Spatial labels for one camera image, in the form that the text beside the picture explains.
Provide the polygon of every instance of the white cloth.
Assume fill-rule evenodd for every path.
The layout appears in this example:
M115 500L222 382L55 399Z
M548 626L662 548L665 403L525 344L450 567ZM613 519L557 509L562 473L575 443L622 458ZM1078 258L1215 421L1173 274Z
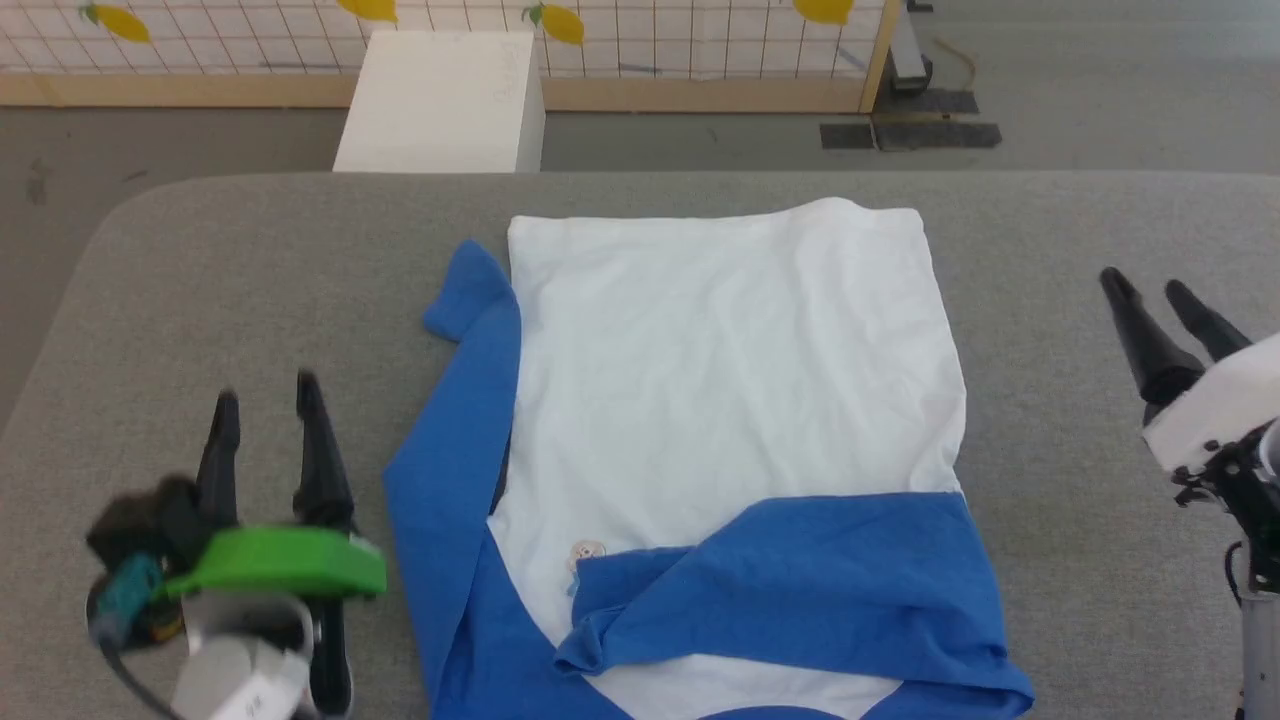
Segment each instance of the white cloth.
M489 528L553 644L571 555L695 544L768 497L959 489L964 382L914 210L517 217L508 234L524 345ZM591 683L639 719L859 717L899 685L712 656Z

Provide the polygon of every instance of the wooden frame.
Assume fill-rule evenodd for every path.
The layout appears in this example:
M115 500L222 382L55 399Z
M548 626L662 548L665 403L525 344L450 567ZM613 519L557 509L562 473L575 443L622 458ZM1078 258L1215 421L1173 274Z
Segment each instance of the wooden frame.
M543 78L550 111L870 113L901 3L888 0L865 78ZM0 105L347 108L357 76L0 74Z

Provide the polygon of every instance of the gray tabletop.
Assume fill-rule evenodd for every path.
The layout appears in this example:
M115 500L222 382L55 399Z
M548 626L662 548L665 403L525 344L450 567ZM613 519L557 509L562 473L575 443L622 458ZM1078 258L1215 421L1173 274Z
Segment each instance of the gray tabletop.
M1084 173L314 174L125 204L91 241L0 438L0 716L143 716L84 638L97 568L82 536L114 493L195 470L223 387L242 402L243 519L289 515L306 365L362 528L390 551L379 477L449 359L420 318L461 240L504 258L518 213L710 217L828 195L924 217L969 387L960 480L1033 715L1230 717L1234 525L1174 506L1096 277L1120 265L1153 301L1180 277L1247 333L1280 329L1280 179ZM394 566L348 632L357 715L424 717ZM133 662L165 694L179 651Z

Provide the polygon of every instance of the cable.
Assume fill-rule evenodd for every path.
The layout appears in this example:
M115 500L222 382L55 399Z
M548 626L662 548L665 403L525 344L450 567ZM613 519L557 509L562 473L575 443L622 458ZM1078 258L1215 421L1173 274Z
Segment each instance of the cable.
M106 664L111 667L111 671L115 673L115 676L119 678L120 682L124 683L124 687L129 688L129 691L132 691L143 705L165 720L183 720L177 712L173 711L172 707L169 707L168 702L156 697L150 688L140 683L138 679L133 676L133 673L129 673L129 669L124 666L124 661L120 660L119 652L105 644L99 647L102 650L102 657L106 659Z
M934 35L933 36L933 42L938 47L941 47L941 49L946 50L947 53L950 53L951 55L956 56L961 63L965 64L966 68L969 68L969 79L965 81L964 87L961 87L960 90L964 90L964 91L973 90L973 81L978 79L978 63L974 61L973 56L970 56L964 50L960 50L955 45L951 45L946 40L943 40L942 36Z
M1226 573L1226 587L1231 588L1231 597L1235 598L1236 606L1243 606L1244 601L1240 600L1240 585L1235 584L1235 566L1231 560L1235 557L1235 551L1244 547L1244 543L1235 541L1226 547L1226 555L1222 556L1222 570Z

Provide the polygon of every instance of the metal stand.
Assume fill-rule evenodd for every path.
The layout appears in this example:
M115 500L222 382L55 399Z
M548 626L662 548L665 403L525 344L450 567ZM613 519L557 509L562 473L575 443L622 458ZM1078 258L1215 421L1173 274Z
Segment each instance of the metal stand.
M902 12L893 26L893 38L890 41L888 87L897 95L916 95L924 92L933 79L933 63L920 53L920 42L911 27L911 10L916 6L911 0L902 3Z
M1244 720L1280 720L1280 594L1244 592Z

